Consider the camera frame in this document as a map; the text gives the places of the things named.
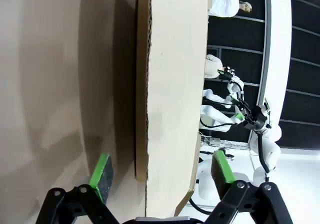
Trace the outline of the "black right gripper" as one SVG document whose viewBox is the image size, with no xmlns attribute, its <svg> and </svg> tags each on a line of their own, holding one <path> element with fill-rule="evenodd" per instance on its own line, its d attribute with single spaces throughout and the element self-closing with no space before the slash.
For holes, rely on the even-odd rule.
<svg viewBox="0 0 320 224">
<path fill-rule="evenodd" d="M 231 102 L 235 107 L 234 118 L 238 126 L 261 134 L 272 128 L 268 105 L 255 106 L 250 110 L 248 103 L 243 99 L 232 98 Z"/>
</svg>

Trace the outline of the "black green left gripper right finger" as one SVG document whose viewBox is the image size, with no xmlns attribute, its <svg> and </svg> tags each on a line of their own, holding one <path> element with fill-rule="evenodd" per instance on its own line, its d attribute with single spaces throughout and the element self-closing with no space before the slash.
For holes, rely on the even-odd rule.
<svg viewBox="0 0 320 224">
<path fill-rule="evenodd" d="M 213 153 L 211 174 L 220 202 L 204 223 L 232 223 L 238 213 L 247 212 L 254 223 L 293 223 L 278 186 L 263 182 L 258 187 L 236 180 L 224 153 Z"/>
</svg>

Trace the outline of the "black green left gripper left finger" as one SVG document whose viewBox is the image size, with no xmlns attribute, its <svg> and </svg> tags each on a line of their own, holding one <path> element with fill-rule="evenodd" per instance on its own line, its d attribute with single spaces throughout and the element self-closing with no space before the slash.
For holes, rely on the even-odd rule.
<svg viewBox="0 0 320 224">
<path fill-rule="evenodd" d="M 107 198 L 113 180 L 111 156 L 102 154 L 88 184 L 70 191 L 50 189 L 37 217 L 37 223 L 75 223 L 79 216 L 87 216 L 91 223 L 118 223 L 107 208 Z"/>
</svg>

